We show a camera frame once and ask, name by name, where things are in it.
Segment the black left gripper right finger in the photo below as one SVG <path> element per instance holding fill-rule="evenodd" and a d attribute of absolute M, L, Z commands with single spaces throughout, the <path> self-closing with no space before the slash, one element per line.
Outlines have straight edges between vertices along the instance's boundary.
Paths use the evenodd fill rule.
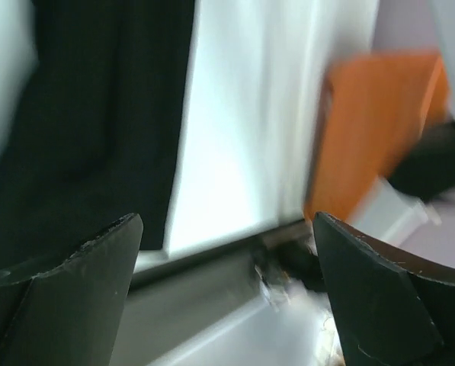
<path fill-rule="evenodd" d="M 455 268 L 328 213 L 312 228 L 347 365 L 455 365 Z"/>

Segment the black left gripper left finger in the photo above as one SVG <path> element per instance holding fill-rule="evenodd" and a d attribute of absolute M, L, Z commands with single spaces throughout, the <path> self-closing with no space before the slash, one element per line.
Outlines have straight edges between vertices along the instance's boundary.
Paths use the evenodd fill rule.
<path fill-rule="evenodd" d="M 128 214 L 95 238 L 0 270 L 0 365 L 107 365 L 143 234 Z"/>

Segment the black t shirt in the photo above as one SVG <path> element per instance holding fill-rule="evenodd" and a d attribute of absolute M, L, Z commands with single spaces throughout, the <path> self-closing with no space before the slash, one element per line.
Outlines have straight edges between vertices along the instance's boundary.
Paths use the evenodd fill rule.
<path fill-rule="evenodd" d="M 0 270 L 118 218 L 163 247 L 193 1 L 36 1 L 39 63 L 0 157 Z"/>

